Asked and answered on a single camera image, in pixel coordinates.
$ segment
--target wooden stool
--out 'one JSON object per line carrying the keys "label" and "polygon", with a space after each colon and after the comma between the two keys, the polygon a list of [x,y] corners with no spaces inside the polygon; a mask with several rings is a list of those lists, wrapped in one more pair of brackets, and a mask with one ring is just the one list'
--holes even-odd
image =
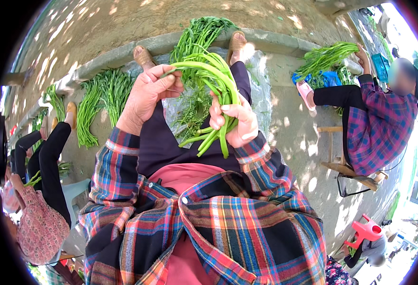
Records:
{"label": "wooden stool", "polygon": [[[336,161],[336,160],[333,161],[333,133],[334,132],[342,132],[343,131],[342,126],[320,127],[320,128],[317,128],[317,131],[319,133],[329,133],[328,162],[321,162],[321,165],[339,173],[338,176],[337,176],[337,185],[339,187],[339,195],[341,197],[347,197],[347,196],[359,194],[359,193],[362,193],[362,192],[366,192],[366,191],[369,191],[369,190],[377,191],[378,184],[381,181],[383,181],[383,179],[388,179],[388,174],[386,174],[383,171],[377,171],[375,173],[376,176],[373,179],[368,177],[368,176],[365,176],[365,175],[356,174],[353,171],[353,169],[347,164],[347,162],[345,160],[345,156],[343,154],[343,148],[342,148],[342,155],[340,157],[340,160],[339,161]],[[340,178],[343,178],[343,177],[354,179],[354,180],[358,181],[359,183],[367,186],[368,189],[358,191],[358,192],[355,192],[355,193],[351,193],[351,194],[347,194],[345,189],[342,191],[341,187],[340,187]]]}

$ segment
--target shirt cuff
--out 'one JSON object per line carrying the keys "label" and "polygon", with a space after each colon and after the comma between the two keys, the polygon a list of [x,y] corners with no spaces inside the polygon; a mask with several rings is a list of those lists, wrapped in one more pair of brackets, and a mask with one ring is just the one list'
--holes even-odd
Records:
{"label": "shirt cuff", "polygon": [[249,164],[264,159],[271,150],[261,132],[250,143],[234,149],[239,164]]}
{"label": "shirt cuff", "polygon": [[360,82],[360,84],[363,83],[371,83],[372,85],[374,84],[374,80],[372,78],[372,75],[370,74],[363,74],[358,76],[358,81]]}
{"label": "shirt cuff", "polygon": [[111,151],[127,156],[139,155],[139,136],[129,134],[117,127],[111,132],[106,141],[106,147]]}

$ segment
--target purple plaid shirt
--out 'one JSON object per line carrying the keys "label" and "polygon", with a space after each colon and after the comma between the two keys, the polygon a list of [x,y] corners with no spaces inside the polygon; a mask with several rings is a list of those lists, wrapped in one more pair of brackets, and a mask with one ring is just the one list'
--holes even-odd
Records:
{"label": "purple plaid shirt", "polygon": [[418,114],[412,94],[384,93],[370,74],[358,77],[367,111],[350,107],[347,148],[356,174],[369,175],[394,160],[406,147]]}
{"label": "purple plaid shirt", "polygon": [[87,284],[165,284],[186,232],[213,284],[324,284],[323,224],[262,134],[225,171],[177,195],[136,171],[139,137],[114,128],[79,220]]}

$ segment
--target plastic sheet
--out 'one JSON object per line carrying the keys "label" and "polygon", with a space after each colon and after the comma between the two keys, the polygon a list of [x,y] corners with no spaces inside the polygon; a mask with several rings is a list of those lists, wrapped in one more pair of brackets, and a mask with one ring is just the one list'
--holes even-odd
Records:
{"label": "plastic sheet", "polygon": [[[227,49],[219,47],[210,47],[209,52],[215,52],[226,58]],[[258,127],[264,134],[265,138],[269,135],[269,125],[271,123],[272,104],[271,104],[271,85],[267,75],[266,58],[261,51],[255,51],[253,56],[246,61],[247,71],[249,74],[250,86],[252,89],[252,110],[255,112],[258,119]],[[162,54],[154,57],[157,64],[169,64],[169,54]],[[122,71],[130,73],[132,77],[137,77],[143,69],[136,64],[135,61],[126,64]],[[185,125],[177,125],[175,122],[180,118],[182,110],[187,106],[185,104],[185,97],[191,96],[193,90],[187,88],[179,98],[168,98],[162,101],[164,116],[166,123],[174,135],[178,134]]]}

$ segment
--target black pants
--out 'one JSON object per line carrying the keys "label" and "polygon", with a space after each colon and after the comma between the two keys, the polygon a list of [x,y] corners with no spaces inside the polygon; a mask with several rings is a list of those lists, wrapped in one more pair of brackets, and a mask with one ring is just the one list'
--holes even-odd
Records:
{"label": "black pants", "polygon": [[[246,66],[242,62],[236,62],[230,69],[239,92],[252,104]],[[206,118],[201,128],[209,127],[209,120],[210,116]],[[201,163],[240,173],[239,162],[230,145],[228,145],[229,157],[227,159],[223,158],[218,142],[213,143],[203,156],[197,157],[198,147],[202,142],[200,140],[193,143],[190,149],[180,148],[163,117],[163,105],[158,102],[152,117],[142,125],[138,173],[149,178],[163,166],[175,163]]]}
{"label": "black pants", "polygon": [[30,157],[27,169],[30,178],[40,171],[41,181],[35,184],[35,190],[41,190],[46,203],[59,212],[71,227],[57,164],[70,133],[70,125],[59,122],[48,139],[44,140]]}
{"label": "black pants", "polygon": [[362,244],[360,245],[360,247],[356,250],[356,252],[354,253],[353,257],[351,257],[350,255],[346,256],[343,260],[345,261],[345,264],[349,267],[349,268],[353,268],[357,263],[358,260],[361,257],[361,254],[363,253],[362,250],[363,246]]}
{"label": "black pants", "polygon": [[317,106],[336,106],[343,107],[342,128],[343,128],[343,154],[345,160],[350,163],[349,152],[347,147],[347,129],[350,115],[350,107],[367,111],[361,96],[361,88],[357,85],[341,85],[326,88],[315,89],[313,93],[313,101]]}
{"label": "black pants", "polygon": [[30,134],[24,135],[16,142],[16,148],[14,149],[14,161],[15,169],[12,170],[14,173],[19,174],[22,179],[22,183],[25,181],[25,157],[27,156],[26,152],[29,148],[32,147],[37,141],[41,140],[41,134],[39,131],[35,130]]}

